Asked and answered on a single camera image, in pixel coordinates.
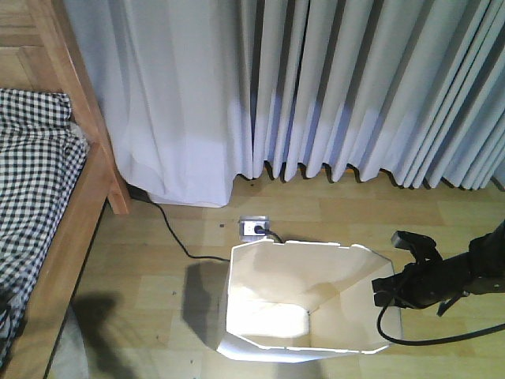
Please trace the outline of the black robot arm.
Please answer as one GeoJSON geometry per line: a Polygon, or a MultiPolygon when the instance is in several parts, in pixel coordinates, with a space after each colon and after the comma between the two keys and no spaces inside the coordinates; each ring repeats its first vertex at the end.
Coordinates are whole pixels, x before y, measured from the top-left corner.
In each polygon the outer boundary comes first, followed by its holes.
{"type": "Polygon", "coordinates": [[[436,242],[426,235],[396,231],[394,247],[408,250],[415,261],[403,271],[372,281],[376,306],[422,310],[439,305],[442,316],[460,298],[504,292],[504,224],[475,238],[469,250],[443,259],[436,242]]]}

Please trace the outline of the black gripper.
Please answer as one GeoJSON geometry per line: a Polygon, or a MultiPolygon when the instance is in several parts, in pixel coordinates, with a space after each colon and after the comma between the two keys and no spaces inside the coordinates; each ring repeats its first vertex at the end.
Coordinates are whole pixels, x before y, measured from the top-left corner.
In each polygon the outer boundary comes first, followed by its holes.
{"type": "Polygon", "coordinates": [[[398,274],[374,279],[373,301],[380,307],[420,310],[460,295],[468,282],[469,269],[465,263],[411,263],[398,274]]]}

